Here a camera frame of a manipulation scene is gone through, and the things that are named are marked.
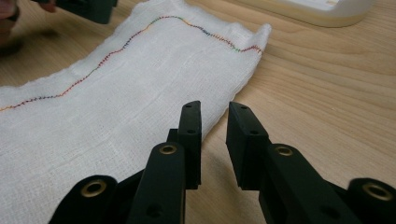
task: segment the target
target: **human hand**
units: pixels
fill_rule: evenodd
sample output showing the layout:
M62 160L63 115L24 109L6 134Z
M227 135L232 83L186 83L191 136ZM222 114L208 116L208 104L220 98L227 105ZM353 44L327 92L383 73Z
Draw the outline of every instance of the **human hand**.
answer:
M55 0L49 0L49 3L39 3L39 5L48 12L56 10ZM19 13L16 0L0 0L0 46L7 42Z

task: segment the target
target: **wooden table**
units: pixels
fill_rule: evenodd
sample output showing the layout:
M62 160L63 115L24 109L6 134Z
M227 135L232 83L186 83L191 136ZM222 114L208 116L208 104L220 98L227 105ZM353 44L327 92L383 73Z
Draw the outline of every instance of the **wooden table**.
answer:
M120 0L111 23L99 25L20 1L13 38L23 46L0 58L0 86L46 77L86 57L137 2ZM298 148L341 187L366 176L396 187L395 1L377 0L363 21L345 28L317 27L231 0L188 2L252 31L273 26L253 78L235 98L255 112L273 142ZM204 141L203 185L187 193L187 223L265 222L258 193L236 186L226 121L224 115Z

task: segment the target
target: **white towel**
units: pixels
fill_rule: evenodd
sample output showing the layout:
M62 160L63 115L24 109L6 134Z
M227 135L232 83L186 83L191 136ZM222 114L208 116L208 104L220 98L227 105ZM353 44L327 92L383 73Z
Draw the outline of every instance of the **white towel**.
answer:
M183 0L151 0L86 59L1 87L0 222L48 223L79 180L140 171L188 102L201 101L205 136L252 76L270 32Z

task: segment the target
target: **white object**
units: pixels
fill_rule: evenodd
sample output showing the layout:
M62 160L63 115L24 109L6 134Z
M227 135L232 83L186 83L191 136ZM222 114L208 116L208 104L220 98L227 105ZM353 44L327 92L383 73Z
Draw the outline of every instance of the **white object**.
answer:
M342 27L361 21L375 0L236 0L319 26Z
M201 101L206 135L252 76L270 32L182 0L151 0L86 59L1 87L0 222L48 223L79 180L140 171L188 102Z

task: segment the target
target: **white container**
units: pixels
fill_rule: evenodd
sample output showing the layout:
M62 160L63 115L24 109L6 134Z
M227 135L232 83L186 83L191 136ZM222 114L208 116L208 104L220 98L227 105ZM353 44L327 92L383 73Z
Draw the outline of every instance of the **white container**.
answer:
M361 21L375 0L236 0L300 21L342 27Z

